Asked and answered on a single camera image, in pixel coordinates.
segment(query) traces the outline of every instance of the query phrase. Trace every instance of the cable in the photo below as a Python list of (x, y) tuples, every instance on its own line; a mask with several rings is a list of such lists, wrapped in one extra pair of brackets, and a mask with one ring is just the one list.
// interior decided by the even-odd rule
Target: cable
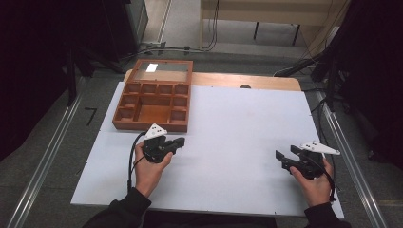
[(135, 149), (135, 147), (136, 147), (137, 141), (140, 139), (141, 136), (144, 136), (145, 133), (146, 133), (146, 132), (140, 133), (140, 134), (137, 136), (136, 140), (134, 141), (133, 145), (131, 146), (131, 150), (130, 150), (130, 160), (128, 161), (127, 193), (130, 192), (130, 189), (131, 189), (131, 186), (132, 186), (132, 184), (131, 184), (131, 175), (132, 175), (132, 173), (133, 173), (134, 166), (142, 159), (142, 158), (140, 158), (138, 161), (136, 161), (136, 163), (133, 165), (133, 169), (132, 169), (132, 168), (131, 168), (131, 163), (132, 163), (132, 161), (133, 161), (133, 152), (134, 152), (134, 149)]

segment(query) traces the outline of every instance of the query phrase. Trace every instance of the human hand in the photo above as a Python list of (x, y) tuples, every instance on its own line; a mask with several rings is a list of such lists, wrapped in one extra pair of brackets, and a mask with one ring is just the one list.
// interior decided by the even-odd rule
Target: human hand
[(171, 163), (173, 153), (167, 153), (161, 163), (152, 163), (144, 158), (143, 146), (144, 142), (140, 142), (136, 145), (135, 160), (133, 163), (139, 161), (134, 167), (136, 173), (136, 189), (148, 198), (157, 187), (163, 170)]
[[(326, 172), (332, 177), (333, 167), (325, 158), (323, 158), (323, 164)], [(309, 207), (317, 206), (326, 202), (329, 202), (330, 192), (332, 190), (331, 185), (325, 174), (322, 174), (319, 178), (308, 180), (305, 179), (302, 174), (295, 167), (290, 168), (294, 178), (299, 182), (302, 187), (303, 195), (308, 201)]]

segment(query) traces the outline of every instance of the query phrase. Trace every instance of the white board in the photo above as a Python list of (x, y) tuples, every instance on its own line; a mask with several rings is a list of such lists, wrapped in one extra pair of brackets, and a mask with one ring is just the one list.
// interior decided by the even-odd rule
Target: white board
[[(72, 204), (109, 205), (126, 194), (129, 152), (139, 132), (112, 124), (119, 83), (88, 157)], [(192, 86), (188, 132), (152, 193), (151, 209), (266, 216), (304, 216), (296, 180), (276, 150), (317, 141), (303, 92)], [(333, 205), (344, 219), (339, 201)]]

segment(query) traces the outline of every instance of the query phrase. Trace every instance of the black jacket sleeve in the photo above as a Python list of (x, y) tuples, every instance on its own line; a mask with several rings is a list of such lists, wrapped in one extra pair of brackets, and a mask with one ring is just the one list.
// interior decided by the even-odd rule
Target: black jacket sleeve
[(350, 223), (340, 221), (332, 209), (330, 202), (310, 207), (305, 210), (309, 221), (307, 228), (351, 228)]
[(90, 219), (83, 227), (139, 227), (142, 215), (151, 201), (132, 188), (121, 201), (114, 200), (109, 207)]

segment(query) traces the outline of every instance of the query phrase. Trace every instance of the wooden tray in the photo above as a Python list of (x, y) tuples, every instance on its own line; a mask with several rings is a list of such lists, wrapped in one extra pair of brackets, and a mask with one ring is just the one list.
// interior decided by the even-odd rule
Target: wooden tray
[(146, 131), (153, 123), (187, 132), (192, 61), (139, 59), (113, 117), (117, 129)]

